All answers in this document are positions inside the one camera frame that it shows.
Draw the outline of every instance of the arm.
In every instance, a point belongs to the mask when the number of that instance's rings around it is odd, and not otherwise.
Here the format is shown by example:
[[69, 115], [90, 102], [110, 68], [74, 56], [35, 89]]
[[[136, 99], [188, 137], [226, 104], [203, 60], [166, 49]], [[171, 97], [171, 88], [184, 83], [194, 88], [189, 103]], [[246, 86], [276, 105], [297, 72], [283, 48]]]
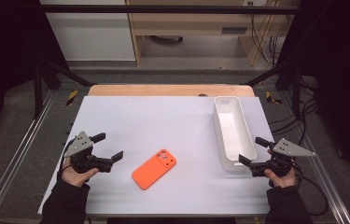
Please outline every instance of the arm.
[[297, 187], [295, 187], [294, 169], [291, 169], [283, 177], [278, 177], [271, 170], [266, 170], [265, 174], [274, 184], [273, 189], [267, 190], [268, 204], [271, 210], [266, 216], [266, 223], [313, 223]]
[[86, 180], [96, 175], [99, 170], [91, 169], [85, 174], [77, 173], [66, 159], [62, 178], [58, 179], [50, 196], [43, 206], [43, 219], [40, 224], [46, 223], [84, 223], [88, 192], [90, 187]]

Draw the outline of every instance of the black sleeve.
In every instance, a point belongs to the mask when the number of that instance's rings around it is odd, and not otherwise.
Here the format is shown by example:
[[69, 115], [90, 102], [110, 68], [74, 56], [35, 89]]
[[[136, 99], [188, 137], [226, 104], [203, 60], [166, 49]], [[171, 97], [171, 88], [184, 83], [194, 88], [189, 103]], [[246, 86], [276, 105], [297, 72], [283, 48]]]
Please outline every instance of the black sleeve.
[[43, 205], [40, 224], [83, 224], [89, 191], [90, 187], [86, 184], [78, 188], [59, 178]]
[[267, 190], [268, 204], [271, 207], [265, 223], [314, 223], [295, 186]]

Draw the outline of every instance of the white tabletop surface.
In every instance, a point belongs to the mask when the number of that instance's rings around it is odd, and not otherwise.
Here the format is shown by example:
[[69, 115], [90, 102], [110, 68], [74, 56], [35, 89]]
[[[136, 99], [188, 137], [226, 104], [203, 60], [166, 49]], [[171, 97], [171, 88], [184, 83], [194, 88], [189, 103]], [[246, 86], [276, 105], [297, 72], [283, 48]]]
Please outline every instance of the white tabletop surface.
[[[273, 140], [259, 98], [240, 97], [252, 139]], [[77, 114], [70, 141], [85, 131], [105, 133], [92, 154], [111, 158], [124, 151], [111, 173], [99, 173], [88, 185], [90, 217], [205, 217], [267, 214], [265, 177], [249, 170], [222, 168], [213, 122], [213, 97], [86, 96]], [[177, 164], [149, 189], [141, 190], [131, 174], [160, 149], [168, 149]], [[255, 161], [270, 158], [255, 145]], [[42, 205], [56, 182], [52, 175]]]

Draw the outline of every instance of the rectangular container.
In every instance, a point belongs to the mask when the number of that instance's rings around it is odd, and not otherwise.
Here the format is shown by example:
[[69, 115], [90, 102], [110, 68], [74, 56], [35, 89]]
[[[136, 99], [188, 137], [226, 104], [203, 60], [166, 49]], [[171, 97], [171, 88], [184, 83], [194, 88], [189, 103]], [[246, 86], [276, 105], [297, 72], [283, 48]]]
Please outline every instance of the rectangular container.
[[223, 168], [228, 171], [246, 169], [238, 161], [239, 154], [252, 161], [257, 153], [239, 99], [235, 96], [216, 97], [213, 119]]

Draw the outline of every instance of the orange phone case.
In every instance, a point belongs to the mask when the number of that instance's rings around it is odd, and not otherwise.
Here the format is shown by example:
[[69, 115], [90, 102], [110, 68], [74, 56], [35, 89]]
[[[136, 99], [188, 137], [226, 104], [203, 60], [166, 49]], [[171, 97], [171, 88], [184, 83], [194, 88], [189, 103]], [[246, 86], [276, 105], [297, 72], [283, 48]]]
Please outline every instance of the orange phone case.
[[155, 181], [174, 167], [176, 159], [167, 149], [161, 149], [132, 173], [141, 189], [148, 189]]

